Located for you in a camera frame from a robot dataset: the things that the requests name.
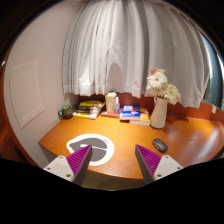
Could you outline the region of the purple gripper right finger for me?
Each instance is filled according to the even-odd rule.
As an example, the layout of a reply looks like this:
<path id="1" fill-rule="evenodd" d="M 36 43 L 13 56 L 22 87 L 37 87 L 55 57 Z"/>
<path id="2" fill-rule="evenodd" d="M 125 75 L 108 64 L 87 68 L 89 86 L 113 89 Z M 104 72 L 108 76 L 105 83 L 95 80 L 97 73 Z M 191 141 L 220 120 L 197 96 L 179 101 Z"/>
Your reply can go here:
<path id="1" fill-rule="evenodd" d="M 152 183 L 182 169 L 182 166 L 171 156 L 160 156 L 138 144 L 135 145 L 135 156 L 145 184 Z"/>

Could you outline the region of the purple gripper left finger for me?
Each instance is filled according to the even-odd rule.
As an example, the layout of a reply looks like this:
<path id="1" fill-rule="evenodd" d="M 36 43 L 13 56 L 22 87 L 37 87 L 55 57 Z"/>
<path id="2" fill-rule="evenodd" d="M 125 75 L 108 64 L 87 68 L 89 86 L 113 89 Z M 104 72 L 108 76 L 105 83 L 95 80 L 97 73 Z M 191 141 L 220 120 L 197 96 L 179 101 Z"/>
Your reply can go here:
<path id="1" fill-rule="evenodd" d="M 87 145 L 69 156 L 58 156 L 44 170 L 81 186 L 92 154 L 92 146 Z"/>

